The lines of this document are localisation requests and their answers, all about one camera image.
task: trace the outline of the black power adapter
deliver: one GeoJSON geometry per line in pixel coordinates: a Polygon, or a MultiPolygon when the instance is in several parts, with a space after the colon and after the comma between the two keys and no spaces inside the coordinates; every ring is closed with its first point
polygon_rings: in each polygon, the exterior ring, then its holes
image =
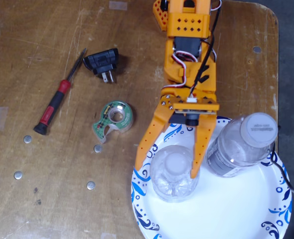
{"type": "Polygon", "coordinates": [[[96,76],[101,74],[104,82],[107,83],[109,81],[108,76],[111,82],[114,82],[111,70],[116,69],[118,58],[118,49],[113,48],[87,56],[83,58],[83,62],[86,68],[96,76]]]}

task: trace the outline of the red screwdriver handle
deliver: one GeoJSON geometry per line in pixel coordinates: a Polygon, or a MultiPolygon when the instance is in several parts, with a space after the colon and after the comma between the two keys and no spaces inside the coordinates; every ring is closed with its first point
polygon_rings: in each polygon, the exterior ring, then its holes
{"type": "Polygon", "coordinates": [[[57,92],[48,104],[48,107],[46,108],[41,120],[39,121],[38,125],[34,127],[35,132],[46,135],[47,127],[54,118],[54,115],[69,88],[71,88],[71,83],[67,80],[62,80],[57,92]]]}

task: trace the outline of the white bottle cap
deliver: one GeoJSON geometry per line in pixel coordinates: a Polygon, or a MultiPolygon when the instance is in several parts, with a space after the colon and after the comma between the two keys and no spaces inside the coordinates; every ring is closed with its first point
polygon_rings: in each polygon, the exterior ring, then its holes
{"type": "Polygon", "coordinates": [[[188,168],[188,164],[190,162],[182,153],[171,153],[165,159],[165,169],[174,176],[183,174],[188,168]]]}
{"type": "Polygon", "coordinates": [[[240,135],[248,145],[263,148],[275,141],[278,125],[270,115],[254,113],[245,117],[241,123],[240,135]]]}

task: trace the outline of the water bottle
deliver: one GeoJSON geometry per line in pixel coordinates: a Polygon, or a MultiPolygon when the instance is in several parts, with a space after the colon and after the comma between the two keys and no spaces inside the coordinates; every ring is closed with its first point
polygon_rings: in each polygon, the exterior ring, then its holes
{"type": "Polygon", "coordinates": [[[194,191],[199,174],[190,177],[192,151],[184,146],[171,145],[161,149],[150,163],[152,186],[166,202],[182,202],[194,191]]]}
{"type": "Polygon", "coordinates": [[[238,117],[222,129],[207,150],[206,161],[217,175],[234,177],[265,159],[277,135],[277,123],[268,114],[238,117]]]}

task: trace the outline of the cable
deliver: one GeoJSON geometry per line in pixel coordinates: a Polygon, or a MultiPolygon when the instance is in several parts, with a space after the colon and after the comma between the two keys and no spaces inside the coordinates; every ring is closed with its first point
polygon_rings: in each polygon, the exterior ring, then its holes
{"type": "MultiPolygon", "coordinates": [[[[202,40],[202,42],[207,43],[208,45],[210,45],[210,42],[207,42],[205,40],[202,40]]],[[[215,57],[214,62],[216,62],[217,61],[217,53],[215,52],[215,50],[213,48],[212,48],[212,53],[213,53],[213,55],[215,57]]]]}
{"type": "Polygon", "coordinates": [[[221,7],[221,5],[222,5],[222,1],[219,0],[219,5],[217,7],[215,7],[215,8],[211,8],[211,11],[218,10],[221,7]]]}
{"type": "Polygon", "coordinates": [[[291,190],[291,192],[292,192],[292,194],[294,194],[294,187],[291,185],[291,183],[289,182],[289,180],[288,180],[288,178],[287,178],[287,176],[286,176],[286,174],[285,174],[285,172],[283,171],[283,169],[282,169],[282,167],[280,166],[280,165],[278,165],[275,161],[274,161],[274,159],[273,159],[273,157],[274,157],[274,155],[275,155],[275,149],[276,149],[276,145],[274,144],[273,145],[273,149],[272,149],[272,154],[271,154],[271,159],[270,159],[270,161],[281,171],[281,174],[282,174],[282,177],[283,177],[283,179],[286,181],[286,183],[287,183],[287,185],[288,185],[288,187],[290,188],[290,190],[291,190]]]}
{"type": "Polygon", "coordinates": [[[167,88],[167,87],[181,88],[186,84],[186,82],[187,82],[186,68],[187,67],[186,67],[186,64],[180,59],[181,55],[183,56],[184,61],[198,62],[197,58],[189,52],[186,52],[186,51],[174,52],[171,57],[175,62],[177,62],[179,65],[181,65],[183,67],[183,77],[182,77],[183,81],[181,84],[167,85],[167,86],[164,86],[163,88],[167,88]]]}
{"type": "Polygon", "coordinates": [[[189,96],[191,96],[192,92],[194,91],[195,87],[197,86],[198,82],[200,81],[200,79],[201,79],[201,75],[202,75],[202,73],[205,71],[206,63],[207,63],[208,58],[209,58],[209,56],[210,56],[210,53],[211,53],[211,51],[212,51],[212,49],[213,49],[213,44],[214,44],[214,42],[215,42],[215,37],[214,37],[213,32],[214,32],[214,30],[215,30],[215,28],[216,28],[216,25],[217,25],[217,22],[218,22],[220,9],[221,9],[221,8],[218,8],[218,11],[217,11],[217,14],[216,14],[216,17],[215,17],[215,21],[213,22],[213,25],[212,25],[212,30],[211,30],[211,42],[210,42],[210,44],[209,44],[208,50],[207,50],[207,52],[206,52],[206,55],[205,55],[205,57],[204,57],[204,59],[203,59],[203,61],[202,61],[202,63],[201,63],[201,66],[200,66],[200,68],[199,68],[199,70],[198,70],[198,73],[197,73],[197,75],[196,75],[195,83],[194,83],[193,86],[190,88],[190,94],[189,94],[189,96]]]}
{"type": "Polygon", "coordinates": [[[176,52],[175,52],[175,55],[176,55],[178,58],[180,58],[179,55],[183,55],[183,57],[187,56],[187,57],[190,57],[190,58],[191,58],[191,60],[187,60],[187,61],[198,62],[198,59],[197,59],[194,55],[192,55],[191,53],[186,52],[186,51],[176,51],[176,52]]]}

